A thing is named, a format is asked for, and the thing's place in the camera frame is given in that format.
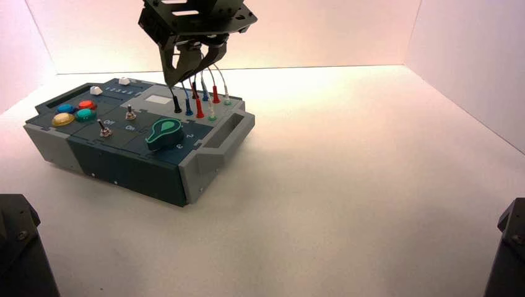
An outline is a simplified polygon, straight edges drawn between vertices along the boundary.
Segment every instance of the control panel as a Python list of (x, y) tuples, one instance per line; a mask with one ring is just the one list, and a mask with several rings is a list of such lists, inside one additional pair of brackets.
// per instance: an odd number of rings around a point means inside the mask
[(125, 77), (85, 84), (36, 106), (24, 128), (46, 161), (184, 206), (255, 124), (240, 98), (214, 91)]

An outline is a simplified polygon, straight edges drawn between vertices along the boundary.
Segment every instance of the green button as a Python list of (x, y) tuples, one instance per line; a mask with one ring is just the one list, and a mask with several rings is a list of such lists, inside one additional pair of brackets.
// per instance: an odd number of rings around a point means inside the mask
[(76, 114), (77, 121), (79, 122), (87, 122), (95, 119), (96, 117), (97, 113), (87, 108), (84, 110), (79, 110)]

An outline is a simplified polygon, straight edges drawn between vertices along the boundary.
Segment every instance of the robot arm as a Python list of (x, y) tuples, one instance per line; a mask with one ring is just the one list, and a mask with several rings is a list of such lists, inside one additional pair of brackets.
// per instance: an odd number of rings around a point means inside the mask
[[(222, 59), (230, 34), (245, 33), (257, 21), (243, 2), (144, 0), (139, 25), (158, 44), (164, 79), (170, 88)], [(208, 46), (204, 57), (202, 45)], [(173, 67), (175, 48), (179, 60)]]

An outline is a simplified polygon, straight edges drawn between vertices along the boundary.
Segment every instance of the knob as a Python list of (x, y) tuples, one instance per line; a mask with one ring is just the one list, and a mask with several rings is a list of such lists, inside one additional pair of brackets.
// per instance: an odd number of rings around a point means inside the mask
[(151, 127), (152, 133), (146, 138), (149, 150), (173, 147), (184, 139), (182, 124), (177, 119), (161, 119)]
[(89, 93), (91, 95), (99, 96), (100, 94), (102, 94), (102, 89), (99, 87), (93, 86), (89, 89)]
[(119, 85), (129, 85), (131, 82), (129, 81), (129, 78), (127, 77), (121, 77), (118, 79)]

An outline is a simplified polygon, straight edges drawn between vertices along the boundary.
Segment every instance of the white button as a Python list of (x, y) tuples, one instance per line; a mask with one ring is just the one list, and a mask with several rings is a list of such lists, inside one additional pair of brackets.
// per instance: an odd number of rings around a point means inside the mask
[(121, 77), (118, 79), (118, 84), (119, 85), (129, 85), (130, 81), (129, 81), (129, 78), (127, 77)]
[(91, 95), (98, 96), (98, 95), (102, 94), (102, 90), (101, 90), (99, 87), (95, 87), (95, 86), (93, 86), (93, 87), (91, 87), (91, 88), (89, 89), (89, 93), (90, 93)]

